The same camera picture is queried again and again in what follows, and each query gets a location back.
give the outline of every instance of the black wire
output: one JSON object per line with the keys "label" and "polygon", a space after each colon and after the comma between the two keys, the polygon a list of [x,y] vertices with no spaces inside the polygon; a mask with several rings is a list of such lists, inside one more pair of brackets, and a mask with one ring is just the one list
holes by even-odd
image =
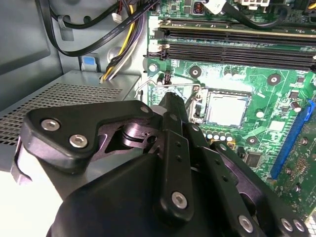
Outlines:
{"label": "black wire", "polygon": [[99,47],[105,45],[107,42],[116,37],[119,33],[124,31],[127,27],[129,27],[133,22],[135,22],[139,17],[145,14],[153,5],[155,5],[159,0],[148,0],[142,6],[140,6],[131,16],[125,19],[121,24],[116,26],[113,30],[111,30],[108,34],[103,36],[101,39],[96,41],[95,43],[89,45],[80,50],[76,51],[64,51],[62,50],[57,42],[56,36],[54,33],[53,23],[50,14],[49,1],[48,0],[39,0],[39,7],[42,13],[43,22],[45,25],[47,36],[51,42],[51,44],[57,48],[59,52],[69,57],[80,57],[82,55],[91,53],[98,49]]}
{"label": "black wire", "polygon": [[[110,6],[108,9],[106,9],[101,15],[99,15],[97,18],[93,19],[92,21],[85,23],[85,24],[73,24],[71,22],[67,22],[64,20],[64,24],[66,27],[68,28],[72,28],[72,29],[86,29],[89,28],[91,26],[94,26],[95,24],[99,23],[100,21],[102,21],[104,18],[106,18],[108,15],[110,15],[112,12],[115,12],[116,9],[119,8],[119,2],[113,4],[112,6]],[[52,15],[52,17],[58,21],[58,15],[53,11],[53,9],[50,7],[50,13]]]}
{"label": "black wire", "polygon": [[270,23],[257,24],[255,22],[251,21],[249,18],[247,18],[243,13],[241,13],[240,11],[235,9],[228,2],[225,2],[222,10],[224,12],[226,12],[230,17],[234,18],[235,20],[239,21],[240,23],[244,24],[245,26],[253,28],[255,30],[271,29],[271,28],[279,25],[287,17],[287,9],[283,7],[280,9],[280,16],[277,20],[270,22]]}
{"label": "black wire", "polygon": [[[123,0],[122,2],[123,2],[124,7],[126,8],[127,3],[125,2],[125,0]],[[128,42],[127,42],[127,45],[126,45],[124,51],[123,51],[120,55],[118,55],[118,56],[116,56],[116,57],[114,57],[114,58],[111,59],[111,61],[109,62],[108,66],[107,66],[107,68],[106,68],[106,71],[107,71],[110,67],[115,66],[115,65],[125,56],[125,54],[126,54],[126,53],[128,52],[128,50],[129,50],[129,48],[130,48],[130,47],[133,45],[133,43],[135,42],[136,36],[138,35],[139,31],[141,30],[141,25],[139,24],[139,21],[140,21],[140,19],[138,19],[137,21],[135,21],[135,25],[134,25],[133,31],[132,31],[132,33],[131,33],[131,36],[129,37],[129,40],[128,40]]]}
{"label": "black wire", "polygon": [[129,9],[129,6],[128,6],[126,0],[121,0],[121,1],[122,1],[122,3],[123,3],[123,6],[125,7],[125,9],[126,9],[126,11],[127,11],[127,14],[130,16],[132,13],[131,13],[131,11],[130,11],[130,9]]}

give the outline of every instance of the blue clip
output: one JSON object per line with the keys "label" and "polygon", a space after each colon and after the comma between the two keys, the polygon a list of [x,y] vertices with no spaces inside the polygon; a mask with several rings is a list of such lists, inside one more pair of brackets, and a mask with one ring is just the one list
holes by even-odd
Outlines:
{"label": "blue clip", "polygon": [[310,120],[311,115],[312,115],[312,113],[314,111],[314,108],[315,108],[315,103],[313,101],[309,100],[308,102],[311,104],[311,106],[309,106],[307,108],[307,114],[306,114],[306,117],[305,117],[304,121]]}

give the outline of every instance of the yellow wire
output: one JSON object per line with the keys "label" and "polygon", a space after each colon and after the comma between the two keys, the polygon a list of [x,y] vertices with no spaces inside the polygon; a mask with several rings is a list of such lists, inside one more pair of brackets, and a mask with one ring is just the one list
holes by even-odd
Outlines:
{"label": "yellow wire", "polygon": [[312,3],[309,5],[308,9],[314,9],[316,7],[316,2]]}
{"label": "yellow wire", "polygon": [[[132,6],[132,5],[129,5],[129,9],[130,9],[131,14],[133,14],[134,9],[133,9],[133,6]],[[126,36],[126,38],[125,38],[125,40],[124,40],[124,43],[123,43],[122,47],[120,48],[120,51],[118,52],[118,56],[123,53],[123,51],[124,51],[124,49],[125,49],[125,47],[126,47],[126,45],[127,45],[127,43],[128,43],[128,39],[129,39],[130,35],[132,34],[134,25],[135,25],[134,22],[130,25],[129,30],[128,30],[128,33],[127,33],[127,36]],[[113,67],[110,67],[110,68],[107,70],[107,72],[106,72],[105,74],[103,74],[102,79],[101,79],[101,82],[103,82],[104,79],[107,78],[107,76],[108,76],[109,73],[111,72],[112,68],[113,68]]]}

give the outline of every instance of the gray metal wall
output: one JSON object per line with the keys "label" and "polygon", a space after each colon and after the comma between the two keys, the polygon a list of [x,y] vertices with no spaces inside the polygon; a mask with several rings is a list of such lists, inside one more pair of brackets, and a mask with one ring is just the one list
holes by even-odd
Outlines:
{"label": "gray metal wall", "polygon": [[0,111],[61,75],[35,0],[1,0]]}

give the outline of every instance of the wire bundle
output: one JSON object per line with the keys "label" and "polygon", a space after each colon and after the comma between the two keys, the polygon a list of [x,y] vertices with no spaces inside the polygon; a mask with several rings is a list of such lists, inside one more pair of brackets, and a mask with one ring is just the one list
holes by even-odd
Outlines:
{"label": "wire bundle", "polygon": [[[124,7],[127,9],[126,1],[122,0],[122,2]],[[132,14],[133,7],[131,5],[129,6],[129,9],[130,11],[127,11],[127,13]],[[111,80],[129,59],[137,45],[138,39],[143,30],[143,25],[144,17],[141,16],[137,21],[135,21],[135,23],[130,26],[128,34],[118,55],[110,61],[106,68],[106,73],[101,77],[101,83],[105,80]]]}

